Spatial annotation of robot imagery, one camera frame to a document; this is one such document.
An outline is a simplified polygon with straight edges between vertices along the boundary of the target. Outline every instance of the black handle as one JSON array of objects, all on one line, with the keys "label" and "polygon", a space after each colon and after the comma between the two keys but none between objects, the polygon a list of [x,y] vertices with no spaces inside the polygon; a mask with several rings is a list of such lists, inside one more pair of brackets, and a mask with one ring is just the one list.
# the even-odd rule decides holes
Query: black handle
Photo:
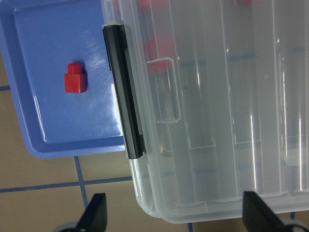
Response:
[{"label": "black handle", "polygon": [[138,159],[145,152],[145,145],[132,79],[125,27],[124,25],[105,26],[103,35],[114,78],[127,153],[129,159]]}]

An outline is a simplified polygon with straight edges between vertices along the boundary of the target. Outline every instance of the blue tray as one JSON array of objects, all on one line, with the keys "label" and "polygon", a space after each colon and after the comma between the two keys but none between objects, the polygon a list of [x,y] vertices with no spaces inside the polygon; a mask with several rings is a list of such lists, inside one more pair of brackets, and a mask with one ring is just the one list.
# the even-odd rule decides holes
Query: blue tray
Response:
[{"label": "blue tray", "polygon": [[[124,150],[100,0],[0,0],[0,49],[25,144],[41,159]],[[87,92],[64,90],[80,63]]]}]

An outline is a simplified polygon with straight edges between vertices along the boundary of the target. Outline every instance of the transparent storage container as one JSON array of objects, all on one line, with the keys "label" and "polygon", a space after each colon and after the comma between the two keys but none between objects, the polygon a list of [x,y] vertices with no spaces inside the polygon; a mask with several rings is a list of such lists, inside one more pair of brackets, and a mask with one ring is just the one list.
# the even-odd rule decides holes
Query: transparent storage container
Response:
[{"label": "transparent storage container", "polygon": [[124,24],[147,152],[139,205],[172,223],[241,216],[245,190],[309,209],[309,1],[102,0]]}]

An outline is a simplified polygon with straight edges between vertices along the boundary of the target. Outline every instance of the blue grout line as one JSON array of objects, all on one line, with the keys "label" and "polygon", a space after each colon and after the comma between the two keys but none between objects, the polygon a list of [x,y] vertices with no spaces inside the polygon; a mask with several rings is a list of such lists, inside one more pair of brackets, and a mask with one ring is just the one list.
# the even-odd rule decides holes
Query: blue grout line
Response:
[{"label": "blue grout line", "polygon": [[188,229],[189,229],[189,232],[193,232],[193,225],[192,225],[192,223],[188,223]]},{"label": "blue grout line", "polygon": [[88,200],[87,200],[86,189],[85,189],[85,184],[84,184],[84,180],[83,180],[83,174],[82,174],[81,166],[79,164],[78,156],[74,156],[74,162],[75,162],[76,172],[77,172],[77,176],[78,176],[79,186],[80,186],[81,192],[82,192],[84,207],[86,209],[87,206],[88,206]]},{"label": "blue grout line", "polygon": [[132,180],[132,177],[127,176],[127,177],[102,179],[102,180],[86,180],[85,184],[86,185],[96,185],[96,184],[114,183],[114,182],[130,181],[130,180]]},{"label": "blue grout line", "polygon": [[72,187],[72,186],[79,186],[79,182],[69,182],[69,183],[51,184],[51,185],[38,185],[38,186],[30,186],[30,187],[4,188],[4,189],[0,189],[0,193],[22,192],[22,191],[39,190],[39,189],[54,189],[54,188],[63,188],[63,187]]},{"label": "blue grout line", "polygon": [[295,220],[295,212],[291,212],[290,217],[291,217],[292,220]]},{"label": "blue grout line", "polygon": [[10,86],[0,86],[0,92],[7,91],[7,90],[11,90]]}]

